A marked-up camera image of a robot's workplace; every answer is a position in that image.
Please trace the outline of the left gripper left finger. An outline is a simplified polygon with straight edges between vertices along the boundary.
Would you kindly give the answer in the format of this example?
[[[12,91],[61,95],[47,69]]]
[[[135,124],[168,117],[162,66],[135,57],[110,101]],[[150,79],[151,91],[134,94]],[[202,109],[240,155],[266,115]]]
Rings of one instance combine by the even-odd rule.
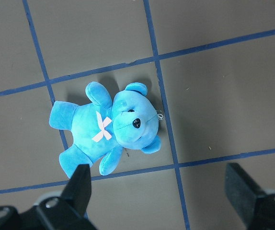
[[[36,208],[37,218],[45,230],[91,230],[84,217],[92,194],[88,164],[80,164],[60,196],[44,199]]]

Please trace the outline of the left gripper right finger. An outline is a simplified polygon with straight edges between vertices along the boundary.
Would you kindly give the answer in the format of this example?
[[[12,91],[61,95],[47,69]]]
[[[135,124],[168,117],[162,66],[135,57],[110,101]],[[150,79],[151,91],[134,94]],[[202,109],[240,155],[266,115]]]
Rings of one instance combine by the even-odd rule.
[[[225,194],[247,230],[275,230],[275,190],[262,189],[238,163],[226,165]]]

